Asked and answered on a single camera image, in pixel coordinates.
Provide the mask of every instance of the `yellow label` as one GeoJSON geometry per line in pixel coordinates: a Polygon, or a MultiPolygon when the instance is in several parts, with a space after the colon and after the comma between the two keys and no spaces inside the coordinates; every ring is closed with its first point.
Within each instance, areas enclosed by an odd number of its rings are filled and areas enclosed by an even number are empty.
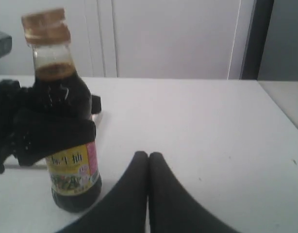
{"type": "Polygon", "coordinates": [[[65,196],[87,191],[99,177],[95,142],[60,151],[46,158],[52,189],[65,196]]]}

